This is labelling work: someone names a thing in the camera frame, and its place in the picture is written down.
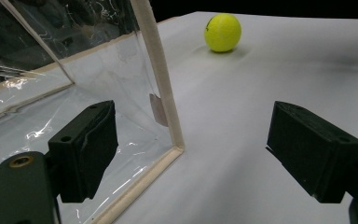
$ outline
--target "black background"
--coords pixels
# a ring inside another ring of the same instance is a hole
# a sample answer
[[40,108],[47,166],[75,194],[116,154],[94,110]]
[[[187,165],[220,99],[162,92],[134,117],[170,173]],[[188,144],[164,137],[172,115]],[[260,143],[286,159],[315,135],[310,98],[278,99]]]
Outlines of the black background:
[[358,0],[150,0],[156,21],[195,11],[252,15],[358,19]]

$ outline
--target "transparent plastic film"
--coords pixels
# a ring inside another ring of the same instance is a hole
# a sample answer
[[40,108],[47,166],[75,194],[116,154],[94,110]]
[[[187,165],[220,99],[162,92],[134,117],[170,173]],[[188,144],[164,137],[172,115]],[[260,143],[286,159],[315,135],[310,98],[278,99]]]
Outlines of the transparent plastic film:
[[0,116],[70,84],[64,71],[0,5]]
[[40,71],[34,72],[36,77],[62,71],[67,83],[74,84],[0,117],[0,162],[26,151],[47,153],[48,140],[85,108],[102,101],[115,103],[117,153],[96,195],[83,203],[62,203],[58,197],[62,223],[91,223],[173,147],[166,121],[156,115],[164,115],[163,106],[131,3],[1,0],[1,4],[50,58],[44,66],[55,64],[50,70],[25,71]]

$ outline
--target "screw hole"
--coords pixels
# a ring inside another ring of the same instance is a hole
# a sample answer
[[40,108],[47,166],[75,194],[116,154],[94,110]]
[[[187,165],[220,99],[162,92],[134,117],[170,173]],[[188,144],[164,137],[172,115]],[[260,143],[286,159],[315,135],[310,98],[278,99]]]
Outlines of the screw hole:
[[62,142],[69,142],[69,141],[71,141],[71,137],[70,136],[65,136],[65,137],[63,137],[62,139],[61,139],[61,141]]
[[34,158],[30,156],[18,157],[10,162],[9,166],[12,168],[19,168],[33,162]]

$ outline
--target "white table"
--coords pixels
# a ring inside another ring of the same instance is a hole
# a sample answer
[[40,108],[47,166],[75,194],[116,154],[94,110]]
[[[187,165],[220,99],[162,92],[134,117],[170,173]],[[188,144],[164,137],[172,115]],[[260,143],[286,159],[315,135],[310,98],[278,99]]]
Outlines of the white table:
[[274,101],[358,137],[358,20],[236,15],[241,42],[216,54],[215,14],[158,26],[186,152],[116,223],[349,223],[349,194],[318,203],[265,146]]

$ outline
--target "yellow tennis ball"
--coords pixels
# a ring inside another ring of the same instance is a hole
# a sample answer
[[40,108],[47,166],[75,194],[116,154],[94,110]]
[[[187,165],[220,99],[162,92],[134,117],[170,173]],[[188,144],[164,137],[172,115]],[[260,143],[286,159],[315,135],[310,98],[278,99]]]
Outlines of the yellow tennis ball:
[[204,38],[213,51],[232,50],[241,39],[241,24],[234,15],[219,13],[213,16],[206,25]]

